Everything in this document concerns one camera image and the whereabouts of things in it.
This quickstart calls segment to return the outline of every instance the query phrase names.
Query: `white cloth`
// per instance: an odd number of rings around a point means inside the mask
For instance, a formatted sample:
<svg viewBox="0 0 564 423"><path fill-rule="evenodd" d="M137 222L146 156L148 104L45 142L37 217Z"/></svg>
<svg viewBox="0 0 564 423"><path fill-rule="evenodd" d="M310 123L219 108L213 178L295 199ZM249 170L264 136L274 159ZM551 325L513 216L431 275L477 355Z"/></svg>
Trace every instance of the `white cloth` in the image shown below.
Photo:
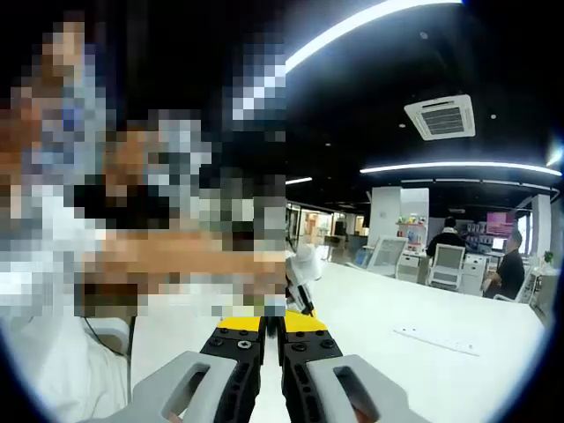
<svg viewBox="0 0 564 423"><path fill-rule="evenodd" d="M127 361L88 336L75 316L4 321L23 386L57 421L103 418L128 402Z"/></svg>

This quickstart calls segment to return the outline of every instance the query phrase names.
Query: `black shirt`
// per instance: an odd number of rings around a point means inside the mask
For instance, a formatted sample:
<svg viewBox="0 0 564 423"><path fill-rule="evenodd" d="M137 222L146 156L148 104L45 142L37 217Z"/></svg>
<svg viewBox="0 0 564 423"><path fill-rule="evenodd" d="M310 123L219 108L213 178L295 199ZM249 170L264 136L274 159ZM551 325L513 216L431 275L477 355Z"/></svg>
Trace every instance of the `black shirt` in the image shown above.
<svg viewBox="0 0 564 423"><path fill-rule="evenodd" d="M501 277L500 294L514 299L525 279L523 259L519 254L519 250L514 249L503 257L497 268L497 274Z"/></svg>
<svg viewBox="0 0 564 423"><path fill-rule="evenodd" d="M460 238L458 234L443 232L442 234L436 235L427 247L427 255L429 257L434 257L434 252L437 250L437 244L454 245L455 247L466 247L466 242L464 242L464 240Z"/></svg>

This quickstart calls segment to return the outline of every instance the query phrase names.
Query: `shelf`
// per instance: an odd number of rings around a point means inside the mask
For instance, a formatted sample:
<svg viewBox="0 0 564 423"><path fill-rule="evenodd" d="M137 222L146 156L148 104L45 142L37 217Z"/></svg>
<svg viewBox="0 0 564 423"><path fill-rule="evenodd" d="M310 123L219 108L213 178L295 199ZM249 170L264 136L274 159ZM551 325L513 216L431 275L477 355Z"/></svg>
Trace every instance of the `shelf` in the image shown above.
<svg viewBox="0 0 564 423"><path fill-rule="evenodd" d="M417 227L425 227L423 223L404 223L404 222L397 222L397 225L401 226L417 226Z"/></svg>

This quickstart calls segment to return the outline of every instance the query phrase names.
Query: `wall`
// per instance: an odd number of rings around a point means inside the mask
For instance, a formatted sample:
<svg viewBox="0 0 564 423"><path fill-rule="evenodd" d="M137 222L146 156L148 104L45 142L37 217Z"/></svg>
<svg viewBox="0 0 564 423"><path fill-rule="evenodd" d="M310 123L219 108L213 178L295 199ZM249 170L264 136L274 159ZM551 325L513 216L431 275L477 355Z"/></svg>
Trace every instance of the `wall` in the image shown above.
<svg viewBox="0 0 564 423"><path fill-rule="evenodd" d="M429 218L429 188L402 188L400 191L401 213L404 218L409 218L411 214ZM422 236L421 243L428 243L427 230L418 229L418 235Z"/></svg>
<svg viewBox="0 0 564 423"><path fill-rule="evenodd" d="M356 225L356 215L352 213L346 214L346 232L349 235L354 235L354 226Z"/></svg>
<svg viewBox="0 0 564 423"><path fill-rule="evenodd" d="M304 233L306 233L306 213L304 212L303 209L301 209L301 214L300 214L300 236L304 235Z"/></svg>
<svg viewBox="0 0 564 423"><path fill-rule="evenodd" d="M556 200L551 204L551 241L550 250L554 253L553 267L559 268L562 266L562 250L564 241L562 234L564 232L564 215L562 214L562 199Z"/></svg>
<svg viewBox="0 0 564 423"><path fill-rule="evenodd" d="M381 236L396 236L397 219L401 215L399 187L372 188L368 245L375 245Z"/></svg>
<svg viewBox="0 0 564 423"><path fill-rule="evenodd" d="M427 222L427 245L431 240L442 232L444 228L444 218L429 218Z"/></svg>
<svg viewBox="0 0 564 423"><path fill-rule="evenodd" d="M550 197L539 195L532 199L532 254L542 257L551 243Z"/></svg>
<svg viewBox="0 0 564 423"><path fill-rule="evenodd" d="M456 230L459 233L466 232L468 230L469 223L474 223L474 221L468 219L456 219ZM436 235L442 232L443 228L444 218L429 218L427 245Z"/></svg>

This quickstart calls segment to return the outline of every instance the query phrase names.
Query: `window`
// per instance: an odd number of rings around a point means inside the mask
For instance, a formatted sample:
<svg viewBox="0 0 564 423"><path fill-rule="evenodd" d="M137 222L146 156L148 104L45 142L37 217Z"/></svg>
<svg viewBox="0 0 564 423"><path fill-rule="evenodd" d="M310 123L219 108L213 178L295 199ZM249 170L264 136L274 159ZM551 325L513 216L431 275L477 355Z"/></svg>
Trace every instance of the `window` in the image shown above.
<svg viewBox="0 0 564 423"><path fill-rule="evenodd" d="M519 252L521 254L527 254L528 251L531 251L531 249L527 248L527 240L531 242L532 238L531 236L527 236L527 218L528 216L523 216L517 221L517 229L523 237L523 242L521 242L521 247L519 247Z"/></svg>

